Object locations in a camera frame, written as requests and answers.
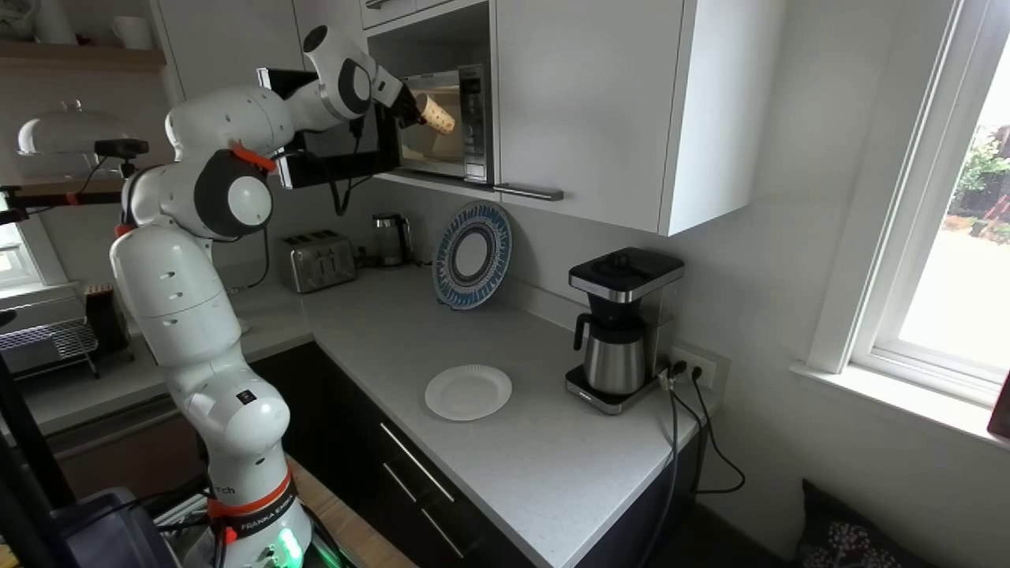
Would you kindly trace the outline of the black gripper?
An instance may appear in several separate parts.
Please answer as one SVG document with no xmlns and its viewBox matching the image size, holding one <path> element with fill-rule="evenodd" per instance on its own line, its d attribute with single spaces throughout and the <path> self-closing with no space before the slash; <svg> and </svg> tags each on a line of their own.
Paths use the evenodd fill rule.
<svg viewBox="0 0 1010 568">
<path fill-rule="evenodd" d="M 414 91 L 385 66 L 379 66 L 371 77 L 371 101 L 385 108 L 401 127 L 414 127 L 421 121 Z"/>
</svg>

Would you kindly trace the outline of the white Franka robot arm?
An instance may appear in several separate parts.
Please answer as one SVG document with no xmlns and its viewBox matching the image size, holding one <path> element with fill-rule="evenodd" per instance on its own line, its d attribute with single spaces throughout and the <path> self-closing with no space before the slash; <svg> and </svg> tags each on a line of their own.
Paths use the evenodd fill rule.
<svg viewBox="0 0 1010 568">
<path fill-rule="evenodd" d="M 208 461 L 204 533 L 183 568 L 351 568 L 298 496 L 285 452 L 291 406 L 248 368 L 208 254 L 214 240 L 265 228 L 267 173 L 293 136 L 371 108 L 421 118 L 408 86 L 333 27 L 309 27 L 303 57 L 312 78 L 293 95 L 240 86 L 176 104 L 164 118 L 174 158 L 123 186 L 113 281 Z"/>
</svg>

